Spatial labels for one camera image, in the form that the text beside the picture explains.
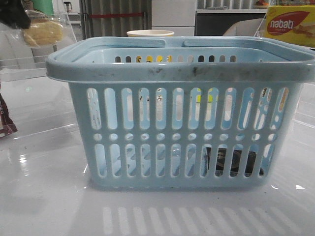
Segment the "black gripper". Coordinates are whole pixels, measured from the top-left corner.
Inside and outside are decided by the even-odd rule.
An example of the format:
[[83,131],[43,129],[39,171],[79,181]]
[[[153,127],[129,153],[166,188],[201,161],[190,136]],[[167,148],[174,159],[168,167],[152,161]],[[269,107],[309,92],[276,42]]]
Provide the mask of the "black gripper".
[[0,22],[11,29],[28,29],[31,25],[20,0],[0,0]]

